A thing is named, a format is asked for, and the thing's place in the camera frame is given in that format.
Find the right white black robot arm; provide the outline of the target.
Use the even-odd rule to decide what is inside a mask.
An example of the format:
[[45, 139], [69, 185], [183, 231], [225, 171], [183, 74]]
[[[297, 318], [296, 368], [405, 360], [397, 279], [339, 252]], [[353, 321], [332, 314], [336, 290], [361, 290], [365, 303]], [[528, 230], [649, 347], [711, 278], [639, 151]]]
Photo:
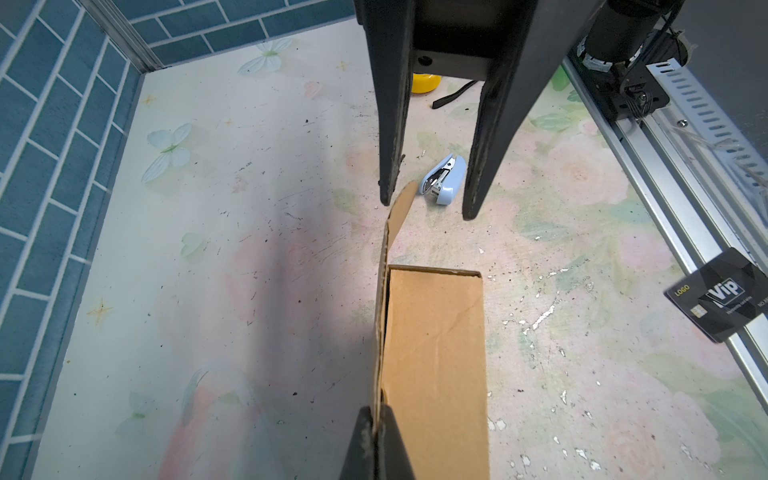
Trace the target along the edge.
[[557, 68], [570, 61], [604, 116], [667, 105], [649, 68], [688, 54], [678, 1], [359, 1], [379, 122], [380, 199], [389, 203], [417, 73], [482, 83], [462, 214], [474, 219], [508, 147]]

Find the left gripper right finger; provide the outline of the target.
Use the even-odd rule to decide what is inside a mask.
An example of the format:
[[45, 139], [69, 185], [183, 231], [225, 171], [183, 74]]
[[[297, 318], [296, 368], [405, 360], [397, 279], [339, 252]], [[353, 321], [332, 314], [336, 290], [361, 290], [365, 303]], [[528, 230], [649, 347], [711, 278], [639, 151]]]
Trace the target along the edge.
[[415, 479], [394, 411], [386, 404], [380, 408], [376, 428], [376, 478]]

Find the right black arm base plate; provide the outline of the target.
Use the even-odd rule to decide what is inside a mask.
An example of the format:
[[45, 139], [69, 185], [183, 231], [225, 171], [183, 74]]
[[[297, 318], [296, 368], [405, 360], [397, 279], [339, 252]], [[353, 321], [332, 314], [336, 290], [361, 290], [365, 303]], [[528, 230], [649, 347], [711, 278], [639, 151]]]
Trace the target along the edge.
[[670, 103], [666, 90], [645, 66], [623, 79], [627, 69], [595, 60], [586, 52], [585, 41], [570, 50], [568, 59], [606, 120], [644, 118]]

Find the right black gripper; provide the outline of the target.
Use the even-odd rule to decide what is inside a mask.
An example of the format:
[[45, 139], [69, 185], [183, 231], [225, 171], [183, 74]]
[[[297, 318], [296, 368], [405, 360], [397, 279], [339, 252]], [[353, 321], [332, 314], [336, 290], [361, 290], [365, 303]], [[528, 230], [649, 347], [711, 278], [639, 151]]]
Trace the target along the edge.
[[486, 79], [462, 201], [469, 221], [480, 213], [526, 115], [603, 3], [359, 0], [354, 5], [366, 35], [377, 104], [383, 205], [391, 202], [402, 163], [413, 71]]

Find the brown cardboard box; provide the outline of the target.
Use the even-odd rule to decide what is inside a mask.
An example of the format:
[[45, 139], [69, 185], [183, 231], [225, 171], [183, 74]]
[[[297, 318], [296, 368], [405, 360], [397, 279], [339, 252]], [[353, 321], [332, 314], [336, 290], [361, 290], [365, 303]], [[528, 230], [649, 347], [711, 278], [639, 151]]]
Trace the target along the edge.
[[375, 478], [376, 428], [386, 404], [394, 411], [415, 479], [487, 479], [482, 276], [388, 259], [418, 190], [415, 182], [406, 185], [384, 227], [371, 406]]

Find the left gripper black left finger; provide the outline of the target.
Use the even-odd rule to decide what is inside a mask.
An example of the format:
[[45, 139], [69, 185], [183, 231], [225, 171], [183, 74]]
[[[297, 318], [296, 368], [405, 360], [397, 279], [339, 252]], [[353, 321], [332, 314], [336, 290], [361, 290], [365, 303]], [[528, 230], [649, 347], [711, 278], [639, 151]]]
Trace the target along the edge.
[[375, 479], [375, 441], [372, 439], [373, 420], [369, 407], [359, 410], [347, 453], [342, 465], [340, 480]]

